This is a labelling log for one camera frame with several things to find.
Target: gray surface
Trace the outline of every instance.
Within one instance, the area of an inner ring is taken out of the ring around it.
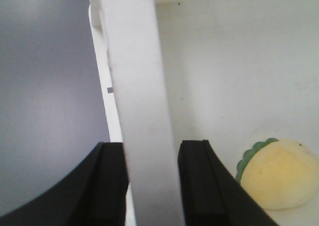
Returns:
[[[88,4],[0,0],[0,215],[109,140]]]

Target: white plastic strip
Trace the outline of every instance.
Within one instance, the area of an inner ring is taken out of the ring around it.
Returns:
[[[98,0],[138,226],[183,226],[154,0]]]

